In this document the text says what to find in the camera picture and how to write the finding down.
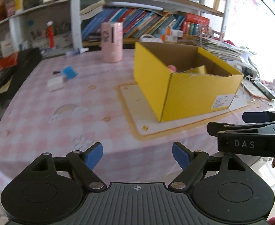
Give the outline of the white quilted pearl handbag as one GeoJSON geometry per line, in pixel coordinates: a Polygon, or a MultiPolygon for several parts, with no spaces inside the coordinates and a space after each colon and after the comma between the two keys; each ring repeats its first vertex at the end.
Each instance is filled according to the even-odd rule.
{"type": "Polygon", "coordinates": [[[143,34],[139,38],[140,42],[147,42],[147,43],[162,43],[163,40],[161,38],[156,38],[155,36],[151,34],[143,34]]]}

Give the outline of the stack of newspapers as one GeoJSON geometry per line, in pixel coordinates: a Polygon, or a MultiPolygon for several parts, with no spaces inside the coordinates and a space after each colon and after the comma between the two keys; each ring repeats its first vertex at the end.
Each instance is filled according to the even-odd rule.
{"type": "Polygon", "coordinates": [[[246,61],[250,56],[250,53],[243,48],[213,38],[194,36],[192,42],[225,61],[246,61]]]}

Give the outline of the white charger plug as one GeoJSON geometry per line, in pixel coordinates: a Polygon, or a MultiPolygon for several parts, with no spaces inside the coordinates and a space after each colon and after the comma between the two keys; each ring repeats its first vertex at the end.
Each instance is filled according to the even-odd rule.
{"type": "Polygon", "coordinates": [[[55,77],[49,79],[47,82],[47,87],[57,87],[59,85],[63,85],[65,83],[65,78],[63,76],[55,77]]]}

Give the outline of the blue wrapper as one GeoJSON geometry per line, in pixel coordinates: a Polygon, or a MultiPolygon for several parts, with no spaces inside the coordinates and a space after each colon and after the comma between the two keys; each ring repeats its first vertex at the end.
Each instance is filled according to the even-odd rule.
{"type": "Polygon", "coordinates": [[[67,80],[73,79],[78,75],[77,72],[71,66],[68,66],[65,69],[63,69],[61,73],[65,76],[67,80]]]}

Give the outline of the cream orange-edged mat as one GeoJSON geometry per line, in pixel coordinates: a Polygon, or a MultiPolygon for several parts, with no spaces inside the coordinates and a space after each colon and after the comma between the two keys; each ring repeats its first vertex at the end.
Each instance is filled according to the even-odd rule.
{"type": "Polygon", "coordinates": [[[228,109],[179,120],[159,122],[136,83],[119,84],[115,90],[129,128],[134,137],[139,140],[150,140],[201,127],[211,120],[221,120],[224,117],[233,116],[255,105],[254,102],[248,101],[246,95],[239,90],[239,94],[228,109]]]}

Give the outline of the pink checkered tablecloth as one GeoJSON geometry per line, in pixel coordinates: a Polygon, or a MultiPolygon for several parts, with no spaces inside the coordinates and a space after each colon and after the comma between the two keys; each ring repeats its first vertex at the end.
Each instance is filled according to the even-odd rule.
{"type": "Polygon", "coordinates": [[[206,125],[150,140],[134,137],[115,90],[133,82],[133,56],[132,49],[124,50],[121,62],[106,64],[94,51],[38,64],[0,122],[0,190],[40,154],[65,156],[95,142],[103,144],[103,157],[94,171],[107,183],[162,180],[178,172],[175,141],[191,150],[217,151],[206,125]],[[52,74],[68,66],[77,72],[75,78],[52,74]],[[65,78],[63,85],[47,87],[49,79],[59,76],[65,78]]]}

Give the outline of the red tassel ornament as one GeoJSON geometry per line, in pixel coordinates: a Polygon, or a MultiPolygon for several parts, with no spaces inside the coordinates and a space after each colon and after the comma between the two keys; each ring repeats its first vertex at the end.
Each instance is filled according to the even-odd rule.
{"type": "Polygon", "coordinates": [[[50,48],[54,48],[55,42],[54,42],[53,22],[52,21],[47,22],[47,27],[48,27],[49,45],[50,45],[50,48]]]}

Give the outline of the red plastic packet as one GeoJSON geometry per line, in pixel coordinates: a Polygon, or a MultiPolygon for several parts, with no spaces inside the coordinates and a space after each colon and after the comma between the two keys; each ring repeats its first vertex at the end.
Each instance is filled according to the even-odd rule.
{"type": "Polygon", "coordinates": [[[14,67],[17,65],[17,60],[18,60],[18,52],[12,53],[8,57],[4,57],[0,59],[0,71],[9,68],[9,67],[14,67]]]}

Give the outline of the small spray bottle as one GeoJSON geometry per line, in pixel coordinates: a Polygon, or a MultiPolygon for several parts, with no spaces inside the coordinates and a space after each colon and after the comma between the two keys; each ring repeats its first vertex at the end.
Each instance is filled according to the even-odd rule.
{"type": "Polygon", "coordinates": [[[89,51],[89,48],[73,49],[73,50],[67,51],[65,53],[65,55],[67,57],[73,57],[73,56],[76,56],[76,55],[79,55],[79,54],[82,54],[82,53],[85,53],[88,51],[89,51]]]}

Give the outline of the pink plush toy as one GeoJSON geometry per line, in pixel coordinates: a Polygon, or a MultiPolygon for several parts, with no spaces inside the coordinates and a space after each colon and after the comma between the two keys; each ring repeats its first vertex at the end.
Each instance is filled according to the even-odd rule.
{"type": "Polygon", "coordinates": [[[174,65],[168,65],[167,68],[172,72],[175,73],[177,71],[177,68],[174,65]]]}

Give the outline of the pink cartoon humidifier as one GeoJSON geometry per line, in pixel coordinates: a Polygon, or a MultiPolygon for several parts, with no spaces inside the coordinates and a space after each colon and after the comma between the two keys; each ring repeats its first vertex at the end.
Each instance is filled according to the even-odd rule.
{"type": "Polygon", "coordinates": [[[104,62],[117,63],[123,56],[123,23],[101,24],[101,51],[104,62]]]}

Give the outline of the black Yamaha keyboard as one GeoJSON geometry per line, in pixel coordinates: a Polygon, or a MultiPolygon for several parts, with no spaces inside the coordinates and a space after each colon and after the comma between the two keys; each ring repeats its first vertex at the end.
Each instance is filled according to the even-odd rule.
{"type": "Polygon", "coordinates": [[[21,51],[17,57],[15,66],[7,67],[0,71],[0,88],[11,79],[8,90],[0,94],[0,103],[11,100],[22,86],[26,78],[42,60],[38,48],[21,51]]]}

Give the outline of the yellow cardboard box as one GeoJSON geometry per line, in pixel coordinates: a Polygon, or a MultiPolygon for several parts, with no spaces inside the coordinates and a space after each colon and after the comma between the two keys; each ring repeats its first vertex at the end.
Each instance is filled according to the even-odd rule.
{"type": "Polygon", "coordinates": [[[157,120],[166,122],[229,108],[243,74],[198,46],[137,42],[133,77],[157,120]],[[202,65],[207,74],[186,73],[202,65]]]}

